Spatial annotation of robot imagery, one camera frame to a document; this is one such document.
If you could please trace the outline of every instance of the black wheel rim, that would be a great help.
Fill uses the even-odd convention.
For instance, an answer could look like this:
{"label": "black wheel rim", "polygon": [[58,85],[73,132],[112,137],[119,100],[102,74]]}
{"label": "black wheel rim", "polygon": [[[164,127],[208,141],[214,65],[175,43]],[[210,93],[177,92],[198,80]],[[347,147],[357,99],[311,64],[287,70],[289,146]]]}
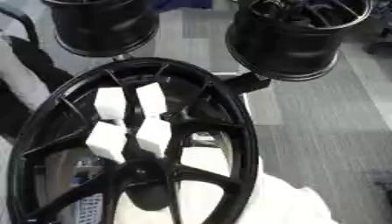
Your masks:
{"label": "black wheel rim", "polygon": [[[171,83],[175,84],[177,79],[192,83],[199,91],[193,95],[192,100],[187,103],[181,102],[162,115],[162,119],[172,124],[173,131],[173,138],[164,158],[138,156],[143,150],[136,150],[130,152],[133,153],[132,159],[128,159],[125,153],[127,162],[121,165],[103,160],[102,170],[94,178],[61,194],[47,205],[40,205],[37,193],[39,182],[39,178],[36,177],[39,172],[37,168],[54,152],[83,146],[94,122],[98,119],[94,111],[90,111],[89,116],[84,114],[88,113],[88,110],[84,110],[81,105],[91,105],[91,101],[84,97],[98,87],[120,85],[125,89],[127,100],[129,102],[131,100],[129,105],[137,105],[131,97],[131,89],[155,81],[161,85],[171,85]],[[212,115],[200,119],[198,113],[192,116],[188,114],[186,118],[181,115],[185,111],[190,111],[190,108],[195,105],[202,105],[199,104],[200,100],[202,103],[207,100],[214,105],[219,105],[227,117],[218,119]],[[127,111],[127,116],[130,114],[132,119],[127,121],[126,118],[125,122],[129,126],[137,126],[132,123],[133,117],[136,116],[135,108]],[[73,122],[64,120],[62,115],[66,119],[79,119],[79,122],[76,126],[70,125],[69,123]],[[57,121],[62,123],[66,121],[66,124],[60,127],[61,130]],[[129,143],[132,143],[131,130]],[[230,177],[180,163],[185,139],[198,131],[219,131],[230,137],[233,148]],[[56,214],[62,208],[76,200],[102,193],[101,223],[112,223],[119,193],[124,189],[163,185],[170,202],[168,207],[171,210],[172,223],[184,223],[177,203],[175,183],[193,180],[215,184],[224,191],[218,206],[203,223],[234,223],[252,193],[257,175],[257,157],[256,134],[246,109],[238,96],[209,72],[171,59],[144,58],[114,62],[70,80],[59,88],[26,124],[10,160],[8,183],[10,217],[13,223],[52,223],[56,221]],[[141,169],[144,174],[148,174],[145,178],[140,178],[137,174],[123,175],[125,172],[139,173]]]}

